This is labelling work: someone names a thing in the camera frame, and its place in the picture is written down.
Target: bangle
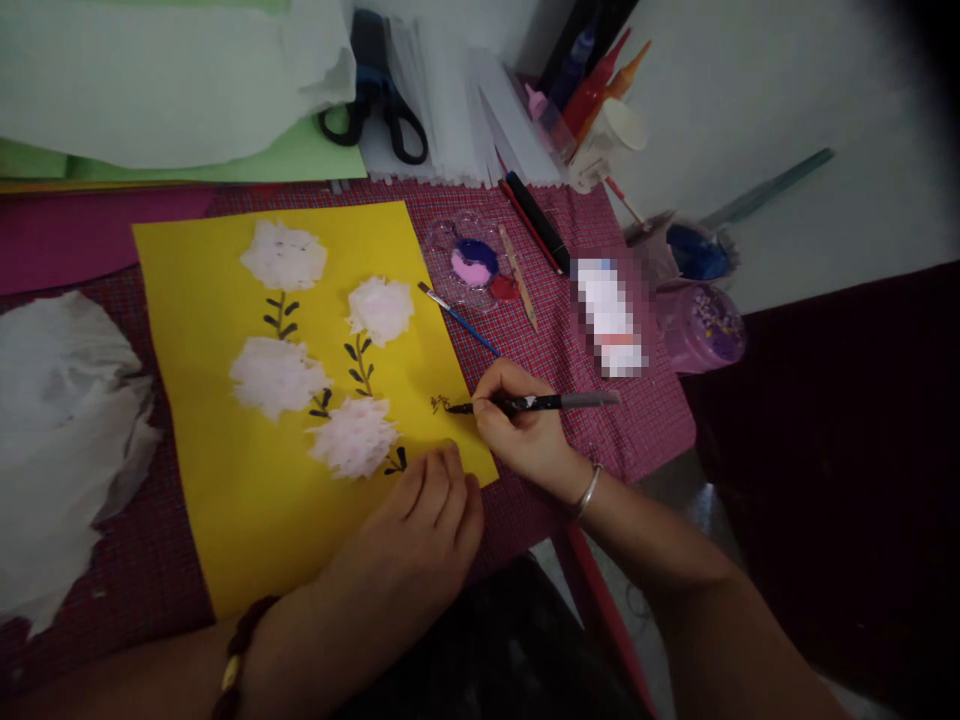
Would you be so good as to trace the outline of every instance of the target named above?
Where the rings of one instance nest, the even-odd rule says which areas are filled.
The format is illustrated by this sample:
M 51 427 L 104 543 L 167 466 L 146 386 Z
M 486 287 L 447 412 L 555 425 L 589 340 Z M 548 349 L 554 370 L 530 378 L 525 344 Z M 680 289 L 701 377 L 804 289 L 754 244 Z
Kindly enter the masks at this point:
M 256 629 L 267 610 L 272 608 L 280 598 L 276 595 L 267 595 L 260 598 L 237 623 L 237 633 L 227 645 L 227 668 L 223 671 L 223 680 L 220 683 L 220 699 L 213 706 L 213 720 L 230 720 L 237 716 L 240 708 L 240 681 L 243 654 L 253 642 L 253 631 Z
M 587 505 L 590 503 L 590 498 L 593 497 L 593 491 L 597 489 L 597 480 L 600 479 L 601 470 L 603 470 L 603 465 L 600 463 L 593 464 L 593 480 L 590 481 L 590 486 L 583 494 L 583 497 L 580 498 L 580 502 L 577 503 L 577 514 L 574 517 L 574 522 L 580 522 L 580 518 L 583 517 L 583 513 L 586 511 Z

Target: person's left hand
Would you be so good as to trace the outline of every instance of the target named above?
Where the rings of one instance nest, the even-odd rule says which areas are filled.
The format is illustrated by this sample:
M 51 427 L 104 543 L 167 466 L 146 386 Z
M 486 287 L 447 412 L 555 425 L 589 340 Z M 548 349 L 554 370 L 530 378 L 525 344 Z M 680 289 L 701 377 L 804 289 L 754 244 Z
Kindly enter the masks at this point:
M 352 676 L 339 682 L 359 690 L 430 629 L 460 593 L 482 535 L 480 487 L 457 446 L 415 459 L 309 587 L 319 641 Z

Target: orange bottle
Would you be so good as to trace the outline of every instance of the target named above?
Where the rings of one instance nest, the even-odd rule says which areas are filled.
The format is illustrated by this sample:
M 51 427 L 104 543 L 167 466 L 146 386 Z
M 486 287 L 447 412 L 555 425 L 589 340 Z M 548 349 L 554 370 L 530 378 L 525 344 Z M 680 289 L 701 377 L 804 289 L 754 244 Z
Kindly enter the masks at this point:
M 597 119 L 597 114 L 600 112 L 600 108 L 603 107 L 603 103 L 606 102 L 607 98 L 623 100 L 623 96 L 627 94 L 627 90 L 629 90 L 630 86 L 633 85 L 633 77 L 637 74 L 637 68 L 640 67 L 640 62 L 643 60 L 643 56 L 647 54 L 647 50 L 650 49 L 652 42 L 652 40 L 647 40 L 647 44 L 643 46 L 643 49 L 639 53 L 637 53 L 637 56 L 627 65 L 624 65 L 622 68 L 620 68 L 620 72 L 618 72 L 613 78 L 613 82 L 604 88 L 603 93 L 600 95 L 600 100 L 590 111 L 590 115 L 587 117 L 583 125 L 575 133 L 577 147 L 580 147 L 580 143 L 583 142 L 583 139 L 587 136 L 587 133 L 590 132 L 590 127 L 593 125 L 593 121 Z

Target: green paper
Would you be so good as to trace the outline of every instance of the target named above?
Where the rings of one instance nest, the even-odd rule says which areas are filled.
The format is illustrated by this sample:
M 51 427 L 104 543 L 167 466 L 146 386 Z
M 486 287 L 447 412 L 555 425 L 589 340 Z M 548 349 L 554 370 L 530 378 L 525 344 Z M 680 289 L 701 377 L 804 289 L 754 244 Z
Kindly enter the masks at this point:
M 0 138 L 0 178 L 62 178 L 67 174 L 67 156 L 53 150 Z
M 211 183 L 281 183 L 343 180 L 367 176 L 357 147 L 330 142 L 313 117 L 300 120 L 262 153 L 220 165 L 143 170 L 71 158 L 70 179 L 91 182 L 193 180 Z

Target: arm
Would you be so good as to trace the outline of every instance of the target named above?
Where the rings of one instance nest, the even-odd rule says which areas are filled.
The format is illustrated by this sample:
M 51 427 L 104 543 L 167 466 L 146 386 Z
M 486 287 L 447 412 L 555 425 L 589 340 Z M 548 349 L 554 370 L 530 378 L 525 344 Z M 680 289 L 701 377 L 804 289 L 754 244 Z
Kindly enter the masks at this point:
M 324 717 L 366 687 L 453 602 L 482 533 L 480 488 L 456 446 L 413 461 L 320 577 L 267 611 L 243 658 L 238 717 Z M 208 718 L 235 627 L 118 654 L 0 715 Z
M 504 462 L 576 505 L 593 466 L 567 445 L 559 413 L 526 413 L 511 423 L 485 401 L 501 391 L 554 391 L 498 360 L 477 386 L 474 412 L 480 434 Z M 747 576 L 689 523 L 606 471 L 582 523 L 649 600 L 670 658 L 680 717 L 847 717 Z

